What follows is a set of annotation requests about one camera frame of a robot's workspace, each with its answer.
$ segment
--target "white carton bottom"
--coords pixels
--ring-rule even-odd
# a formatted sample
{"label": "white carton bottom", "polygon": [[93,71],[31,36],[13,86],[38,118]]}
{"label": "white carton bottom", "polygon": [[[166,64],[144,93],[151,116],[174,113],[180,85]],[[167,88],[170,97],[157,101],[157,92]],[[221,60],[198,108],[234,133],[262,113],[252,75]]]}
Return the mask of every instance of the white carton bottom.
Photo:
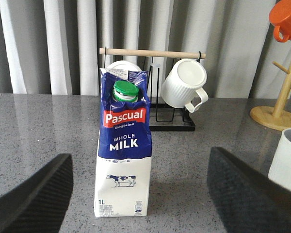
{"label": "white carton bottom", "polygon": [[95,216],[145,216],[151,157],[104,159],[97,156]]}

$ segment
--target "wooden dowel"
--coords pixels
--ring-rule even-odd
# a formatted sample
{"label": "wooden dowel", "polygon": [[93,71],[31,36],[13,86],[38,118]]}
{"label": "wooden dowel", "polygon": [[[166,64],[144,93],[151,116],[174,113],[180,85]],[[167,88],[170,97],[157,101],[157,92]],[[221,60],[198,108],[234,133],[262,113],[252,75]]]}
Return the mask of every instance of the wooden dowel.
{"label": "wooden dowel", "polygon": [[287,99],[288,99],[288,95],[290,93],[291,90],[291,62],[289,65],[289,71],[290,73],[286,75],[286,78],[282,84],[277,102],[275,104],[274,107],[274,111],[273,111],[273,117],[280,117],[282,115],[283,109],[286,105]]}
{"label": "wooden dowel", "polygon": [[283,72],[285,72],[286,74],[290,74],[290,71],[288,71],[284,66],[282,66],[281,64],[279,64],[278,62],[272,62],[273,65],[275,65],[276,67],[278,67],[279,69],[281,69]]}
{"label": "wooden dowel", "polygon": [[[124,50],[100,48],[99,54],[121,55],[121,56],[142,56],[142,57],[172,57],[172,58],[195,58],[199,59],[199,53],[193,52],[172,52],[154,50]],[[201,53],[201,59],[205,59],[206,54]]]}

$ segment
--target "round wooden base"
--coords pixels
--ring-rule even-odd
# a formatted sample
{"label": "round wooden base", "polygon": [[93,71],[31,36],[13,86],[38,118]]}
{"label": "round wooden base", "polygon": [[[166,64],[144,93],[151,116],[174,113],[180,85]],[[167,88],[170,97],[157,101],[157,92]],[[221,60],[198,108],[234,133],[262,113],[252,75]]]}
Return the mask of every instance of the round wooden base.
{"label": "round wooden base", "polygon": [[283,111],[280,117],[273,117],[273,110],[273,107],[257,106],[251,109],[250,116],[257,123],[274,130],[291,128],[291,113]]}

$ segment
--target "white mug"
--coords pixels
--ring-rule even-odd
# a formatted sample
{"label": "white mug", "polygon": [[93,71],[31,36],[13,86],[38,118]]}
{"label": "white mug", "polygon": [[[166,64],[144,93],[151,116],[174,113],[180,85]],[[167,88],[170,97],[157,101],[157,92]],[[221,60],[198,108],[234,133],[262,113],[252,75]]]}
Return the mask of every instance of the white mug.
{"label": "white mug", "polygon": [[268,178],[291,191],[291,128],[282,131]]}
{"label": "white mug", "polygon": [[[174,108],[186,107],[193,113],[208,100],[208,95],[202,88],[206,80],[207,73],[197,61],[179,60],[162,84],[161,96],[168,105]],[[193,106],[191,101],[198,96],[201,102]]]}

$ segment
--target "milk carton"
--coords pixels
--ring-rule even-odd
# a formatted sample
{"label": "milk carton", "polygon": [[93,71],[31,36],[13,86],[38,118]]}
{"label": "milk carton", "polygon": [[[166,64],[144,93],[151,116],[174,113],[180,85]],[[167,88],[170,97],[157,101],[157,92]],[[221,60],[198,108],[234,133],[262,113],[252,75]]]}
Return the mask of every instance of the milk carton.
{"label": "milk carton", "polygon": [[[146,215],[152,151],[146,78],[147,71],[102,69],[96,217]],[[123,80],[138,88],[134,102],[114,97],[115,82]]]}

